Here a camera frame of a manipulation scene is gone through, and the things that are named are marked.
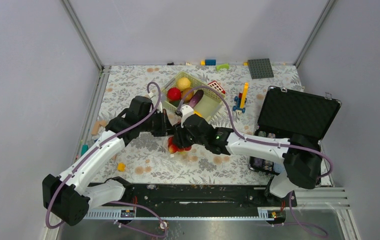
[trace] green plastic basket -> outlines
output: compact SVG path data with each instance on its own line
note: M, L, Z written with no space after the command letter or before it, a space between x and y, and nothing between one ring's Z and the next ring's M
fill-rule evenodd
M167 100L167 92L168 92L168 90L170 88L173 88L173 87L177 86L177 80L178 79L184 78L184 77L186 77L186 78L188 78L188 80L190 80L190 82L191 82L190 87L191 88L195 88L195 87L198 87L198 86L207 86L207 87L209 87L206 83L200 81L199 79L197 79L196 77L188 74L187 72L184 72L184 71L179 72L175 77L173 77L171 79L171 81L169 81L160 90L162 92L162 106L163 106L163 108L165 108L165 109L173 112L174 114L177 111L177 108L174 105L172 105L171 103L168 102L168 100ZM203 91L203 97L199 101L199 103L196 104L196 106L194 107L194 110L196 112L200 113L200 115L202 115L202 117L207 122L209 122L212 119L212 117L220 110L220 108L223 106L224 103L221 100L221 98L219 98L211 90L202 88L202 91Z

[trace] floral tablecloth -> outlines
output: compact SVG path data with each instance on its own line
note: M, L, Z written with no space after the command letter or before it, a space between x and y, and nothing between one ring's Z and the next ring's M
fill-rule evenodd
M233 113L233 120L238 131L253 134L269 86L303 90L295 66L274 65L272 70L274 78L251 79L249 68L242 65L220 71L216 71L215 66L195 65L112 66L97 120L108 122L116 117L135 96L146 94L147 83L154 81L162 87L177 73L185 71L207 84L217 81L225 89L225 99L230 106L234 105L234 97L242 91L244 83L249 83L246 112L240 115ZM179 119L172 112L168 117L172 123ZM231 127L224 106L210 124ZM97 139L102 131L104 129L100 128L99 135L93 139ZM171 157L164 147L165 140L165 137L155 138L150 133L140 134L101 169L93 182L103 182L116 176L132 183L158 184L266 185L269 181L268 175L248 169L248 156L214 155L204 147L194 145L191 151ZM126 165L124 172L117 170L119 163Z

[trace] purple eggplant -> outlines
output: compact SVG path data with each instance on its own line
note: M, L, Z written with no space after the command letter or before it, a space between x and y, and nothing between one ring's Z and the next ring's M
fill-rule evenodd
M200 90L200 89L197 90L196 93L193 95L193 97L188 102L188 105L194 109L196 104L198 104L200 102L200 100L202 99L203 94L204 94L203 90Z

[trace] wall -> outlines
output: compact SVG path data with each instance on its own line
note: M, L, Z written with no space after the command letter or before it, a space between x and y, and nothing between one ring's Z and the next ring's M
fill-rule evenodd
M293 63L327 0L71 0L101 61Z
M39 239L42 180L72 162L97 74L60 1L0 0L0 240Z
M309 92L343 102L325 151L362 239L380 239L380 1L337 2L299 73Z

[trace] open suitcase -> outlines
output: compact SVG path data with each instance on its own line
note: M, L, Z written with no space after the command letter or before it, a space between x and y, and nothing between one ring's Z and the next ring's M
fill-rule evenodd
M331 96L318 96L305 92L270 86L257 120L254 135L269 138L291 138L293 134L306 137L321 150L319 141L324 138L342 103ZM249 169L278 175L284 166L261 158L250 157Z

